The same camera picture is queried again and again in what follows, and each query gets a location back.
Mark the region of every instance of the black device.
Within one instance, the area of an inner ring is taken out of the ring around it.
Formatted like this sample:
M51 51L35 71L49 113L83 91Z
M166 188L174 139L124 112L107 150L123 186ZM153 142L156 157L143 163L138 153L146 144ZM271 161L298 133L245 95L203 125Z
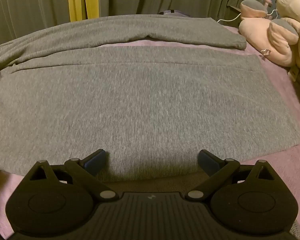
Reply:
M297 201L267 161L202 150L198 163L210 178L185 195L119 195L95 178L102 149L64 165L38 161L7 202L9 240L295 240Z

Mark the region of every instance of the gray knit blanket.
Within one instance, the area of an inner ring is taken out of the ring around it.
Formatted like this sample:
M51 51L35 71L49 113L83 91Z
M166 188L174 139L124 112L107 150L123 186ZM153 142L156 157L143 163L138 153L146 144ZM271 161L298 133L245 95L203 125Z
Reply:
M98 47L151 37L245 49L212 19L105 17L0 45L0 169L26 174L99 148L103 181L198 170L207 149L239 161L300 142L257 56L183 47Z

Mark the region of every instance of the beige plush bunny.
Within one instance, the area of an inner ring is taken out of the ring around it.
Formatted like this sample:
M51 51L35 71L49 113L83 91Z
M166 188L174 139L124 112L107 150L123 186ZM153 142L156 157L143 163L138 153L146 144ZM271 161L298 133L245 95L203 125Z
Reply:
M268 20L265 7L256 0L241 3L240 33L270 61L300 68L300 0L277 0L281 19Z

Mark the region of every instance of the silver screw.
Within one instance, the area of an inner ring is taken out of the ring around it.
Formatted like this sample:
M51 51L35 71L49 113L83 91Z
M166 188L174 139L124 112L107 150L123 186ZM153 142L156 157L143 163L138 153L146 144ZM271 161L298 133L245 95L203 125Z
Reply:
M188 192L188 196L190 198L201 198L201 197L203 197L203 192L201 192L199 190L192 190L192 191Z
M115 196L115 192L112 190L105 190L100 193L100 197L102 198L113 198Z

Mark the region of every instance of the round knob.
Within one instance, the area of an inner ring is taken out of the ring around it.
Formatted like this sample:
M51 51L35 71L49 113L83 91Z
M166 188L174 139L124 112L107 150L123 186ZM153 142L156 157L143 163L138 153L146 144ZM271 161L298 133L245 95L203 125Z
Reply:
M93 200L84 189L47 179L23 184L6 205L12 229L38 237L72 231L88 219L92 210Z
M298 213L290 191L269 180L223 187L212 196L210 207L222 224L253 235L280 232L293 223Z

